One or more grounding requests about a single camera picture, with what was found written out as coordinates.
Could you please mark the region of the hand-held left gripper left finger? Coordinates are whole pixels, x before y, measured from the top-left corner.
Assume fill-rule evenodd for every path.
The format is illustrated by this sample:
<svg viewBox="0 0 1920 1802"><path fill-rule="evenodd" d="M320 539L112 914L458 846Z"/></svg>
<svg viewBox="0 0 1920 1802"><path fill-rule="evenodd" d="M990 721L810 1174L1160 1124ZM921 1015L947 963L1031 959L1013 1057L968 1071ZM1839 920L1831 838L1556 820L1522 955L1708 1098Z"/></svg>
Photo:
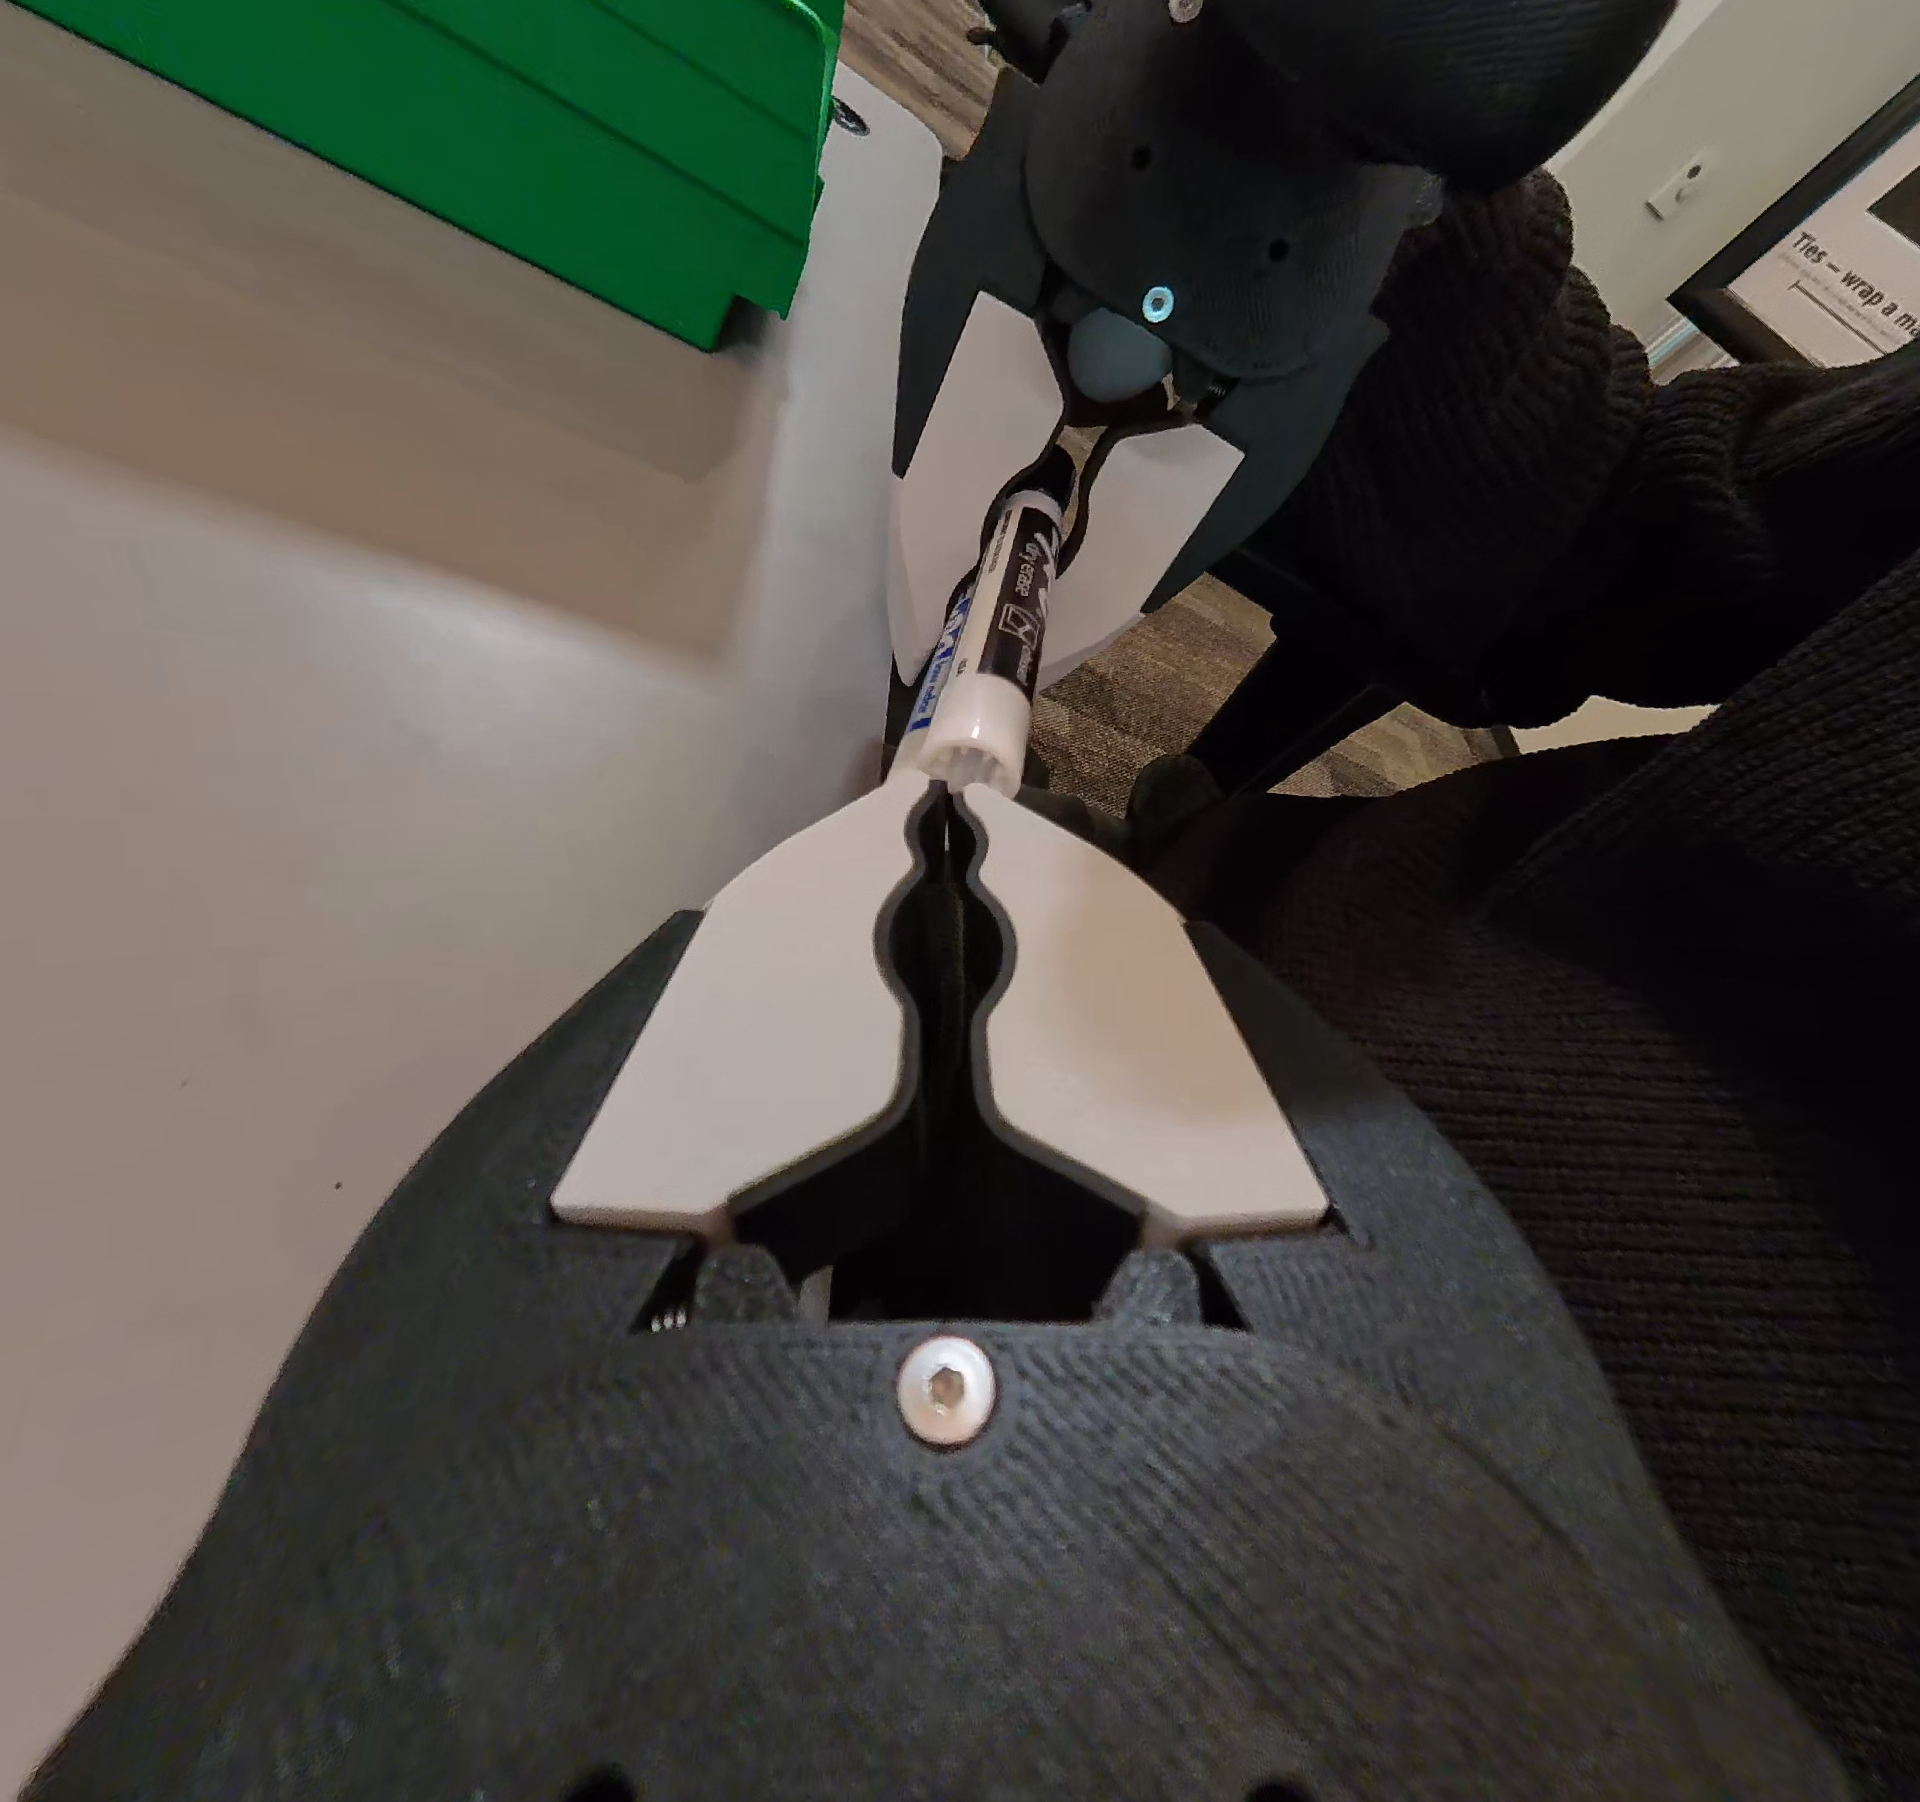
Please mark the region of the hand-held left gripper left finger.
<svg viewBox="0 0 1920 1802"><path fill-rule="evenodd" d="M557 1219L767 1250L857 1250L901 1222L921 1018L890 928L940 806L929 780L888 780L707 902L555 1187Z"/></svg>

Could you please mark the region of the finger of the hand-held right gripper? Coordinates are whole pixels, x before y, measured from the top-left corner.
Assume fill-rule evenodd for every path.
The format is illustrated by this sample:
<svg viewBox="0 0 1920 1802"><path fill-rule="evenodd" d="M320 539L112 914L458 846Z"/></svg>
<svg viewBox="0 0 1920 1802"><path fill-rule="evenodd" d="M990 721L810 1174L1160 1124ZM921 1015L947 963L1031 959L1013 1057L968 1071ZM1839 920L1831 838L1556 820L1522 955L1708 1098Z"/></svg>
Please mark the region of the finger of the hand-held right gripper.
<svg viewBox="0 0 1920 1802"><path fill-rule="evenodd" d="M1242 449L1203 423L1060 416L1074 469L1051 581L1038 693L1137 626L1151 596L1242 469Z"/></svg>
<svg viewBox="0 0 1920 1802"><path fill-rule="evenodd" d="M910 466L893 478L888 622L903 685L921 676L1004 488L1050 453L1061 414L1065 393L1042 331L978 297Z"/></svg>

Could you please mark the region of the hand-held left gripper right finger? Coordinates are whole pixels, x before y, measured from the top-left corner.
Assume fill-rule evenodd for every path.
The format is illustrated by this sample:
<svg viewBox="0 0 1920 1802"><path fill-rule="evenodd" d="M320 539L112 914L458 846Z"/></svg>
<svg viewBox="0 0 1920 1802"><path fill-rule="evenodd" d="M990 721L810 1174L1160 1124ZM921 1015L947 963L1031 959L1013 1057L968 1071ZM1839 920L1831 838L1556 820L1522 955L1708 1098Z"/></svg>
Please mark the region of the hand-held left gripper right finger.
<svg viewBox="0 0 1920 1802"><path fill-rule="evenodd" d="M987 786L957 812L1001 933L977 1020L987 1119L1148 1245L1321 1224L1333 1202L1178 914Z"/></svg>

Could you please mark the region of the black dry erase marker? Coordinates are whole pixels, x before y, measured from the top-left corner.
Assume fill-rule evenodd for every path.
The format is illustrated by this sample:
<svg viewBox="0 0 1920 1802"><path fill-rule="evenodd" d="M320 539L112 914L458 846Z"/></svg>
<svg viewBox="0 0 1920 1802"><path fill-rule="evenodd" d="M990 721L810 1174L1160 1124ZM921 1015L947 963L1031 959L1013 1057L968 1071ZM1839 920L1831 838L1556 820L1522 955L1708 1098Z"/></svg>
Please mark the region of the black dry erase marker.
<svg viewBox="0 0 1920 1802"><path fill-rule="evenodd" d="M966 638L913 768L952 794L1021 790L1072 483L1072 457L1053 448L1000 504L973 570Z"/></svg>

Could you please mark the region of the blue dry erase marker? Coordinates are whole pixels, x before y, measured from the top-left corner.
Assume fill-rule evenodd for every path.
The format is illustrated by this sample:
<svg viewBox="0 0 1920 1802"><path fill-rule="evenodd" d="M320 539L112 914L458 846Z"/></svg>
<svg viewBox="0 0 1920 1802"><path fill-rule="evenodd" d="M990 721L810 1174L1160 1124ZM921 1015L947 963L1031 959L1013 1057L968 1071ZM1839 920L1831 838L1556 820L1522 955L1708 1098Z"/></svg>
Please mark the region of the blue dry erase marker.
<svg viewBox="0 0 1920 1802"><path fill-rule="evenodd" d="M938 638L935 650L927 659L918 689L913 694L913 704L908 709L908 721L901 734L901 743L896 748L890 774L901 771L921 768L927 732L931 729L938 708L942 702L942 693L947 687L956 650L960 648L966 638L972 609L973 609L973 583L968 581L956 592L942 635Z"/></svg>

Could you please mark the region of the person's right forearm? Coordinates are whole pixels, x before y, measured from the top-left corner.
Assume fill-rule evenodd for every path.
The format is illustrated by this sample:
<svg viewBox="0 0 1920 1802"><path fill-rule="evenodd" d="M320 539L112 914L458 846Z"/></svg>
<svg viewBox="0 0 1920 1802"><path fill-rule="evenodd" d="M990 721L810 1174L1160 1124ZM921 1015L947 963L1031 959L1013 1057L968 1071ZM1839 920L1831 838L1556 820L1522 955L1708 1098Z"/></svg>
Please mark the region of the person's right forearm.
<svg viewBox="0 0 1920 1802"><path fill-rule="evenodd" d="M1827 638L1916 669L1916 351L1657 382L1543 169L1407 232L1376 318L1273 525L1403 700L1540 729L1721 704Z"/></svg>

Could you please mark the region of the person's black sweater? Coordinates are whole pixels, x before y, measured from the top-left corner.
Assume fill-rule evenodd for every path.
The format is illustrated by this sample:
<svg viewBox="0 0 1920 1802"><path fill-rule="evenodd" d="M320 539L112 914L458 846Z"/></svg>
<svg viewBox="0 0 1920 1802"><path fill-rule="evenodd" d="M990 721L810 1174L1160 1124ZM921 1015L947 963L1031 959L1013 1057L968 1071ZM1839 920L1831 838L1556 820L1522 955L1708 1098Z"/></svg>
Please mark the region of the person's black sweater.
<svg viewBox="0 0 1920 1802"><path fill-rule="evenodd" d="M1916 457L1916 356L1691 374L1487 678L1703 724L1132 806L1500 1197L1860 1796L1916 1796Z"/></svg>

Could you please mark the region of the green plastic bin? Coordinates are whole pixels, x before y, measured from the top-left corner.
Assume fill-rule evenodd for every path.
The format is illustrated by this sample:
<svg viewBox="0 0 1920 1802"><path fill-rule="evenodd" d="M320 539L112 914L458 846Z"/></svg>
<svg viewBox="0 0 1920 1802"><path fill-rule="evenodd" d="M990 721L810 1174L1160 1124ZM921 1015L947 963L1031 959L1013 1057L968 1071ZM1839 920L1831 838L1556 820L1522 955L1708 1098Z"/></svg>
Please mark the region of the green plastic bin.
<svg viewBox="0 0 1920 1802"><path fill-rule="evenodd" d="M783 318L845 0L10 0L710 351Z"/></svg>

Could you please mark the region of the framed wall poster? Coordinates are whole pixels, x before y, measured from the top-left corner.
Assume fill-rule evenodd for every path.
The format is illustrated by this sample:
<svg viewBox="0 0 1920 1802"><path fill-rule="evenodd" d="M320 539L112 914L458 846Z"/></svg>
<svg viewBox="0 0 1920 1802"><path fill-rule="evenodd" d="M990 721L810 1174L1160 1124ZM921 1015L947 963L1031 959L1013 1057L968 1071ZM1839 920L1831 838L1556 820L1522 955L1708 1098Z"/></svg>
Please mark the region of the framed wall poster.
<svg viewBox="0 0 1920 1802"><path fill-rule="evenodd" d="M1846 370L1916 344L1917 80L1671 295L1739 364Z"/></svg>

